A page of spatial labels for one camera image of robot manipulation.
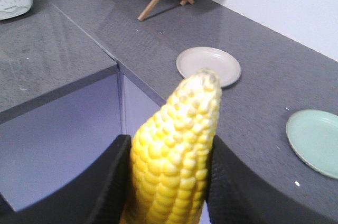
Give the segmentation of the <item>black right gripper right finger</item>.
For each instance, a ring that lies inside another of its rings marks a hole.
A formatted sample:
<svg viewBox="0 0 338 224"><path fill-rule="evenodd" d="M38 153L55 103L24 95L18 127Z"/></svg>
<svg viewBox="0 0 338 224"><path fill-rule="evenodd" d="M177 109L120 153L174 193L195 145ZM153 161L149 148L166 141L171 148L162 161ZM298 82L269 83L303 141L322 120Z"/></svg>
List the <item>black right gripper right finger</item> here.
<svg viewBox="0 0 338 224"><path fill-rule="evenodd" d="M215 136L206 198L211 223L335 223L258 176Z"/></svg>

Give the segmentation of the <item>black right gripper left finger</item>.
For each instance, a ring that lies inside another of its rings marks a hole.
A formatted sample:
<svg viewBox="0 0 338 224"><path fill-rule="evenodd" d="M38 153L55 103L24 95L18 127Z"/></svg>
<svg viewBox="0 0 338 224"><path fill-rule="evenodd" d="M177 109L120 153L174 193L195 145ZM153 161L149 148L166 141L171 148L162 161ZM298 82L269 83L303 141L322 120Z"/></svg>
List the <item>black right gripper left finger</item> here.
<svg viewBox="0 0 338 224"><path fill-rule="evenodd" d="M48 197L1 217L1 223L120 223L131 137L118 135L81 174Z"/></svg>

